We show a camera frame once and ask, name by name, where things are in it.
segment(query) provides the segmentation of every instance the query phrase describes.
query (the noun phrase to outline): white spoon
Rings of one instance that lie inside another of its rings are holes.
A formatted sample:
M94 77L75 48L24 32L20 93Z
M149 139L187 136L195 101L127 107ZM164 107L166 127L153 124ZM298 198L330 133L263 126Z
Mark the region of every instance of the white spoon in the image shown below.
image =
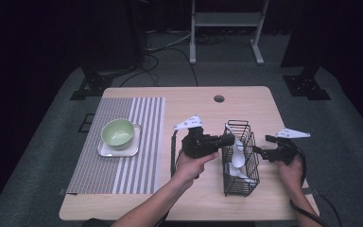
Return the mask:
M233 144L233 155L232 155L232 164L235 167L241 167L246 162L246 158L244 154L238 151L237 144L234 142Z
M234 165L230 165L229 164L229 174L231 176L234 176L234 177L239 177L241 179L243 179L244 181L246 181L247 183L249 183L250 185L252 186L255 186L256 183L253 179L247 177L246 175L244 175L240 169L236 168Z
M226 124L226 128L233 134L232 129L230 128L229 124ZM232 155L232 164L235 167L241 167L246 162L246 158L244 157L244 154L242 154L239 150L243 148L243 143L241 143L240 140L237 138L234 139L233 144L233 155Z

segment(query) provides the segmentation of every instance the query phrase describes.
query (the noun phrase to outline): black handheld controller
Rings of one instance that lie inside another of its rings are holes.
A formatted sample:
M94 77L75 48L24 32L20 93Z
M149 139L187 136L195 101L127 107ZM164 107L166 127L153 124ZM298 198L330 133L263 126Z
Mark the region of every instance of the black handheld controller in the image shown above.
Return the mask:
M283 161L286 165L290 165L293 158L299 152L296 145L290 139L277 138L271 135L266 135L265 139L268 142L276 143L278 148L261 149L254 146L253 151L260 154L263 160L269 160L271 163L275 161Z
M204 135L203 131L202 127L188 129L188 134L181 140L181 149L187 156L200 158L234 144L233 134L212 136Z

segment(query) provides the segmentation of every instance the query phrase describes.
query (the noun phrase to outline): gray carpet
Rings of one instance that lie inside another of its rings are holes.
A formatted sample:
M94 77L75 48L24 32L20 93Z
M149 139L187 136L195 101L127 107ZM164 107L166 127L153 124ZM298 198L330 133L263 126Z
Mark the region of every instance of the gray carpet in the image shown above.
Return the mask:
M167 44L179 36L153 34L149 46ZM254 61L248 36L218 37L216 44L199 45L194 72L187 58L188 44L183 42L146 57L143 67L151 69L135 76L123 86L267 86L272 92L287 127L311 132L310 138L297 139L308 164L307 180L326 196L338 210L343 226L363 226L363 119L342 92L338 81L324 69L316 74L320 87L332 100L309 101L292 97L283 75L299 74L302 68L280 68L288 36L263 35L260 49L266 64ZM115 78L119 86L141 72ZM69 100L83 80L80 69L65 81L25 154L0 196L0 226L80 226L82 222L63 221L59 211L61 190L72 177L86 133L78 132L84 116L93 114L99 97ZM319 196L315 197L321 217L330 226L336 218ZM256 222L256 226L292 226L295 221ZM232 226L231 223L210 226Z

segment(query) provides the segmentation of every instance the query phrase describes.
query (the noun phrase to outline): human arm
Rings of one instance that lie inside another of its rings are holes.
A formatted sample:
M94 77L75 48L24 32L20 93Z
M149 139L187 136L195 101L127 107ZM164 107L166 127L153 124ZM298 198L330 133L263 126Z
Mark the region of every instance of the human arm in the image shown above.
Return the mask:
M194 179L204 171L204 164L219 156L218 152L192 159L180 154L174 176L146 201L129 211L112 227L155 226L172 208L182 194L193 185Z
M299 157L294 157L294 159L288 166L284 162L278 162L278 168L279 177L285 187L285 190L287 191L288 196L291 198L291 201L302 210L305 210L308 213L317 217L317 213L312 208L308 199L302 192L301 178L303 174L303 164L300 161ZM320 226L317 222L315 222L308 216L303 215L296 210L294 212L297 217L297 221L299 222L299 226Z

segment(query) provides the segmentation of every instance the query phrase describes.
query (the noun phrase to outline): metal shelf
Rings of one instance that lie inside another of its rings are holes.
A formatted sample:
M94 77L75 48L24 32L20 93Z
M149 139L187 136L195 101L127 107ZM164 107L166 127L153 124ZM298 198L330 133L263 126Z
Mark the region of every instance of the metal shelf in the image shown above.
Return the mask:
M261 12L196 12L196 0L192 0L191 11L191 43L190 63L197 62L196 56L196 27L197 26L255 26L255 38L250 40L252 51L257 64L265 64L258 47L259 36L265 21L269 0L264 0Z
M196 26L258 26L260 12L197 12Z

